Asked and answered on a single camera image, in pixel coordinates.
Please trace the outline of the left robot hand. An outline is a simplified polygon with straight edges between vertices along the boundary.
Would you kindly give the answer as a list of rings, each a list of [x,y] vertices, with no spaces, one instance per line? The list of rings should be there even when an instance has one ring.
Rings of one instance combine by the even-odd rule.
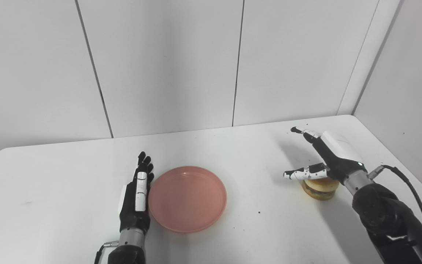
[[[148,199],[151,184],[155,177],[152,172],[153,169],[151,157],[142,151],[138,156],[133,179],[126,185],[122,210],[119,213],[119,230],[121,232],[128,228],[137,228],[144,233],[149,230],[151,218]]]

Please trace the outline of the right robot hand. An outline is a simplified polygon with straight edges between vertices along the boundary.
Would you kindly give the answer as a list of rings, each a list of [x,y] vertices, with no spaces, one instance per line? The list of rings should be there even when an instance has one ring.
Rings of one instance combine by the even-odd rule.
[[[322,158],[323,162],[283,173],[286,179],[322,179],[330,178],[345,185],[353,175],[367,177],[368,171],[361,157],[348,140],[331,131],[318,133],[299,127],[292,127],[291,132],[303,135]]]

